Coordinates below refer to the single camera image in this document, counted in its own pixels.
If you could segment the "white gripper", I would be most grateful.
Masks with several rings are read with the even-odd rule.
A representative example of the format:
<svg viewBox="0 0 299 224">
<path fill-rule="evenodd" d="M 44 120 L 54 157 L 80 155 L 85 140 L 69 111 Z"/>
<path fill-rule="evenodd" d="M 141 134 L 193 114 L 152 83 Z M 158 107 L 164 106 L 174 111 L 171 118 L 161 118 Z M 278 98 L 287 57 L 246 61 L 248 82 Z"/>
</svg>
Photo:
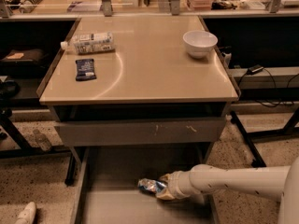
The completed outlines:
<svg viewBox="0 0 299 224">
<path fill-rule="evenodd" d="M 155 194 L 157 199 L 163 201 L 184 199 L 189 197 L 192 193 L 192 186 L 188 172 L 175 171 L 172 174 L 165 174 L 159 177 L 159 181 L 168 184 L 167 188 L 164 188 Z"/>
</svg>

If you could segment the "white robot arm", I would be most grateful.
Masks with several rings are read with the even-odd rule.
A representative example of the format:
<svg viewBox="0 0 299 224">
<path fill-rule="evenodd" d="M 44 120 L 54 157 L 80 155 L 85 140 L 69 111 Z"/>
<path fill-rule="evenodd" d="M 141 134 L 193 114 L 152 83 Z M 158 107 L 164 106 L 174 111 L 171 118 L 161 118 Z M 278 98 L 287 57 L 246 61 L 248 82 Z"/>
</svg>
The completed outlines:
<svg viewBox="0 0 299 224">
<path fill-rule="evenodd" d="M 167 185 L 156 194 L 158 199 L 184 199 L 230 189 L 280 201 L 278 224 L 299 224 L 299 159 L 291 166 L 230 170 L 199 164 L 165 178 Z"/>
</svg>

